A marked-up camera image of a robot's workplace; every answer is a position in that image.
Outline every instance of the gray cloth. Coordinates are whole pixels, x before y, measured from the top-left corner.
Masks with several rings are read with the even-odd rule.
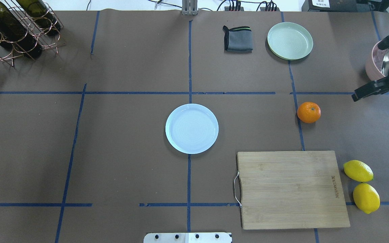
[[[252,30],[248,26],[228,29],[223,26],[224,49],[232,52],[251,52],[253,50]]]

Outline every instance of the light green plate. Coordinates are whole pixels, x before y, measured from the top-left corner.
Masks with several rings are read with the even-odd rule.
[[[278,23],[268,32],[271,51],[285,60],[298,60],[313,48],[313,38],[301,25],[291,22]]]

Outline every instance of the white mounting plate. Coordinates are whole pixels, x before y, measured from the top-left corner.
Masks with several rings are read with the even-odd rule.
[[[232,243],[232,233],[149,233],[144,243]]]

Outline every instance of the green stripe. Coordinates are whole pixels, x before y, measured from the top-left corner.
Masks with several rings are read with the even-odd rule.
[[[248,29],[248,30],[251,30],[250,28],[242,28],[242,29]],[[236,30],[242,30],[242,29],[232,29],[230,31],[236,31]]]

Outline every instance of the orange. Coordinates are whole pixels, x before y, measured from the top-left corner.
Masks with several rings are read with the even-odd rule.
[[[321,117],[321,108],[317,103],[304,102],[296,111],[298,118],[304,123],[314,123]]]

